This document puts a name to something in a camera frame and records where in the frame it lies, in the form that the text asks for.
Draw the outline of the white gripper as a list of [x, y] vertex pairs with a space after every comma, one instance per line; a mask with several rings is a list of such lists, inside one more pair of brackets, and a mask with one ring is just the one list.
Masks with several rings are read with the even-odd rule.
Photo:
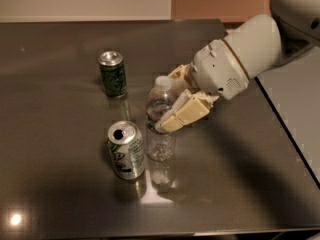
[[210, 112], [219, 96], [230, 100], [249, 85], [247, 73], [225, 40], [212, 41], [195, 54], [191, 67], [189, 64], [180, 65], [168, 77], [176, 89], [196, 88], [198, 85], [202, 91], [183, 91], [172, 108], [155, 124], [159, 133], [175, 132], [198, 121]]

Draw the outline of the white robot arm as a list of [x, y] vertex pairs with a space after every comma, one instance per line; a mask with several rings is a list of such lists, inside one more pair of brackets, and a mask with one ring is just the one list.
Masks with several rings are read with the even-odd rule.
[[259, 74], [280, 67], [320, 43], [320, 0], [269, 0], [270, 13], [252, 17], [173, 70], [178, 98], [155, 124], [171, 133], [206, 116], [219, 99], [230, 100]]

